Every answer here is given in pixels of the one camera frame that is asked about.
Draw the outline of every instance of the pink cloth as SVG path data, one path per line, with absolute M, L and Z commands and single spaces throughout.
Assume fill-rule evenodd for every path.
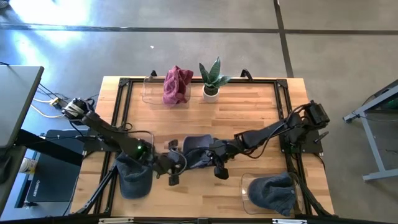
M 174 65 L 173 69 L 169 70 L 164 80 L 163 86 L 163 103 L 167 105 L 175 105 L 177 103 L 186 103 L 185 98 L 187 85 L 191 82 L 193 71 L 182 70 Z

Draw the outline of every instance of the concrete floor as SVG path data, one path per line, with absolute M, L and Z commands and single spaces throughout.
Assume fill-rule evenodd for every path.
M 280 0 L 286 29 L 396 30 L 395 0 Z M 26 1 L 12 0 L 0 22 L 113 27 L 277 28 L 272 0 Z M 279 34 L 172 32 L 65 32 L 0 29 L 0 61 L 42 65 L 42 83 L 69 97 L 87 97 L 105 75 L 164 75 L 173 65 L 191 69 L 222 59 L 222 73 L 286 77 Z M 398 177 L 365 184 L 377 171 L 360 121 L 347 115 L 398 78 L 396 35 L 287 35 L 294 77 L 305 79 L 308 96 L 324 105 L 331 123 L 323 140 L 335 213 L 341 217 L 397 222 Z M 44 112 L 56 113 L 45 105 Z M 24 123 L 39 134 L 70 128 L 65 120 L 29 111 Z M 397 154 L 390 154 L 396 164 Z M 66 203 L 10 210 L 2 220 L 60 215 Z

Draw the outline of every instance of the wooden tabletop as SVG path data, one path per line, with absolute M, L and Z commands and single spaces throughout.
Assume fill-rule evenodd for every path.
M 119 79 L 120 77 L 104 77 L 99 93 L 96 112 L 109 123 L 113 115 Z M 292 107 L 308 103 L 304 80 L 288 78 L 287 81 Z M 192 83 L 190 101 L 186 105 L 169 108 L 159 104 L 162 87 L 146 86 L 146 94 L 143 95 L 142 83 L 135 83 L 127 121 L 136 130 L 152 131 L 155 134 L 156 149 L 161 152 L 165 150 L 165 143 L 173 139 L 178 139 L 181 143 L 185 136 L 203 134 L 211 134 L 219 139 L 232 139 L 234 133 L 260 129 L 279 119 L 274 87 L 270 84 L 229 83 L 221 87 L 220 99 L 214 104 L 203 101 L 202 86 L 201 83 Z M 121 103 L 118 124 L 123 104 Z M 308 188 L 323 207 L 333 213 L 325 171 L 319 158 L 313 154 L 303 154 L 302 157 Z M 83 161 L 71 212 L 81 208 L 98 186 L 103 158 L 104 152 L 95 152 Z M 247 214 L 241 196 L 243 174 L 280 174 L 286 171 L 285 158 L 280 152 L 278 138 L 269 141 L 265 153 L 259 159 L 238 155 L 225 166 L 229 170 L 228 180 L 216 178 L 213 167 L 188 170 L 180 176 L 180 184 L 173 187 L 168 185 L 167 175 L 161 176 L 159 180 L 154 178 L 149 195 L 138 200 L 124 199 L 118 180 L 112 216 L 281 217 L 274 211 L 268 211 L 266 214 Z M 101 211 L 107 197 L 108 188 L 104 191 Z

